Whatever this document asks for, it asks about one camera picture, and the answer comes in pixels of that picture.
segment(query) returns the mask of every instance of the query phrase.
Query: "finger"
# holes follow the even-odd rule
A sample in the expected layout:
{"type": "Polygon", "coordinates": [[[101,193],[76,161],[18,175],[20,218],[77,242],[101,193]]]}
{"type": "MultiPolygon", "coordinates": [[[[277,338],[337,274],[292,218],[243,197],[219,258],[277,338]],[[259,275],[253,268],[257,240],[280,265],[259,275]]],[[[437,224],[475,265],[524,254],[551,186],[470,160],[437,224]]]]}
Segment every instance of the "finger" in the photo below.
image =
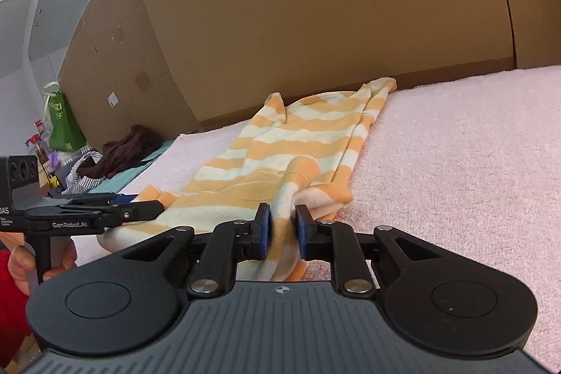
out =
{"type": "Polygon", "coordinates": [[[29,296],[29,283],[26,280],[14,280],[14,283],[24,295],[29,296]]]}
{"type": "Polygon", "coordinates": [[[78,253],[76,251],[76,245],[74,241],[71,239],[62,255],[61,265],[67,270],[72,269],[76,266],[76,260],[78,259],[78,253]]]}
{"type": "Polygon", "coordinates": [[[21,265],[19,265],[18,262],[12,257],[10,257],[8,260],[8,272],[15,281],[21,281],[25,279],[26,270],[21,265]]]}
{"type": "Polygon", "coordinates": [[[55,276],[58,276],[64,272],[66,272],[66,268],[63,265],[57,266],[56,268],[53,268],[52,270],[49,270],[46,273],[44,273],[43,280],[48,281],[49,279],[52,279],[55,276]]]}
{"type": "Polygon", "coordinates": [[[57,266],[56,268],[53,268],[52,270],[47,271],[44,275],[43,275],[43,280],[44,281],[48,281],[49,279],[54,278],[54,276],[58,276],[61,273],[64,273],[68,270],[72,270],[73,268],[76,268],[76,264],[72,263],[72,264],[68,264],[68,265],[60,265],[57,266]]]}
{"type": "Polygon", "coordinates": [[[25,271],[35,269],[35,257],[23,246],[17,246],[10,254],[9,265],[14,271],[22,270],[25,274],[25,271]]]}

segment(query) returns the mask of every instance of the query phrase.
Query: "white wall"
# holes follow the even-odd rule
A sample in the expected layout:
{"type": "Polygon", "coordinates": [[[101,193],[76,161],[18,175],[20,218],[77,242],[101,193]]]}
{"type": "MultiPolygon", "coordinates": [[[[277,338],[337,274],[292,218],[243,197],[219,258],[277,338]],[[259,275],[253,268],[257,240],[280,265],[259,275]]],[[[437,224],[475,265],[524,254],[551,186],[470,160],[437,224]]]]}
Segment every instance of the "white wall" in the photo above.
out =
{"type": "Polygon", "coordinates": [[[37,119],[22,71],[0,78],[0,155],[27,154],[25,141],[37,133],[37,119]]]}
{"type": "Polygon", "coordinates": [[[49,53],[50,65],[56,76],[58,76],[58,72],[61,70],[62,62],[66,56],[66,50],[68,50],[68,47],[64,46],[62,48],[58,48],[58,50],[55,50],[52,53],[49,53]]]}

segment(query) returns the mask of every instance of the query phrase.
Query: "orange and white striped cloth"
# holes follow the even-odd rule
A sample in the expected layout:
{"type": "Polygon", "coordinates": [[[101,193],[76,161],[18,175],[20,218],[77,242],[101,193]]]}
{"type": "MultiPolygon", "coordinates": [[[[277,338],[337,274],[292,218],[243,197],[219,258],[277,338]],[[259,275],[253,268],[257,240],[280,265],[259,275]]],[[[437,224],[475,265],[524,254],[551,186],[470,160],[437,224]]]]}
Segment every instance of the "orange and white striped cloth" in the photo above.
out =
{"type": "Polygon", "coordinates": [[[279,93],[271,94],[229,149],[201,167],[178,196],[153,186],[138,196],[169,205],[158,219],[112,229],[101,244],[123,248],[179,225],[209,232],[228,220],[253,219],[267,202],[273,220],[268,258],[240,264],[238,279],[301,279],[306,262],[298,255],[295,206],[306,204],[314,219],[333,219],[352,201],[348,184],[358,154],[395,89],[393,78],[379,78],[356,92],[310,96],[286,108],[279,93]]]}

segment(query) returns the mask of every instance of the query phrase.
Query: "plastic bag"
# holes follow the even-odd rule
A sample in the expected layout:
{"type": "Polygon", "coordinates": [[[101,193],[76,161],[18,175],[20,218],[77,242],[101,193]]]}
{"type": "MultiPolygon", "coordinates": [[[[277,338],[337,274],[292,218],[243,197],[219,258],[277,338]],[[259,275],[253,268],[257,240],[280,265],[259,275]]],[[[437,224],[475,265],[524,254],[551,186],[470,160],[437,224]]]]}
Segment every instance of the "plastic bag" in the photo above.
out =
{"type": "Polygon", "coordinates": [[[85,146],[86,138],[83,136],[65,95],[60,91],[57,82],[46,84],[43,87],[45,108],[43,116],[45,121],[50,120],[52,130],[49,137],[49,147],[55,151],[73,152],[85,146]]]}

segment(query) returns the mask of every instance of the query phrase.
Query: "teal mat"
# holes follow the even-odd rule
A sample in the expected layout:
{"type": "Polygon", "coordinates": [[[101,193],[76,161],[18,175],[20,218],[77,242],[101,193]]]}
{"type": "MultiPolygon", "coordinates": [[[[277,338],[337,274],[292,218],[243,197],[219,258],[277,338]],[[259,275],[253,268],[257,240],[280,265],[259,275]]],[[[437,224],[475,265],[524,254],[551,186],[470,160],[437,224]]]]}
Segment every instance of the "teal mat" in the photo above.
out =
{"type": "Polygon", "coordinates": [[[166,151],[173,143],[173,140],[164,142],[162,146],[154,151],[146,158],[142,159],[142,161],[148,161],[147,164],[141,165],[140,167],[130,168],[128,170],[122,171],[117,173],[113,178],[106,179],[103,181],[99,186],[94,187],[88,193],[101,193],[101,192],[119,192],[123,189],[128,183],[130,183],[133,179],[135,179],[138,175],[140,175],[144,170],[146,170],[152,163],[162,155],[164,151],[166,151]]]}

